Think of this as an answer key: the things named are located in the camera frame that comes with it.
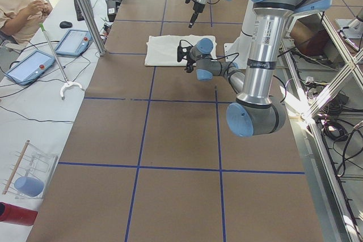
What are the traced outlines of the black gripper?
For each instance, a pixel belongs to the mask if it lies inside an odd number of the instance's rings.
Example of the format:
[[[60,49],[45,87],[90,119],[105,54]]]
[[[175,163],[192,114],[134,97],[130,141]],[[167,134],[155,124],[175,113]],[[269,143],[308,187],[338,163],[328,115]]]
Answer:
[[[185,67],[185,72],[186,73],[191,73],[194,71],[194,64],[196,63],[196,60],[192,57],[186,57],[185,58],[187,60],[187,64],[186,64],[186,67]]]
[[[194,2],[194,4],[193,4],[194,13],[191,16],[188,28],[192,28],[194,26],[195,21],[198,17],[198,14],[202,13],[204,8],[205,8],[205,5],[203,3]]]

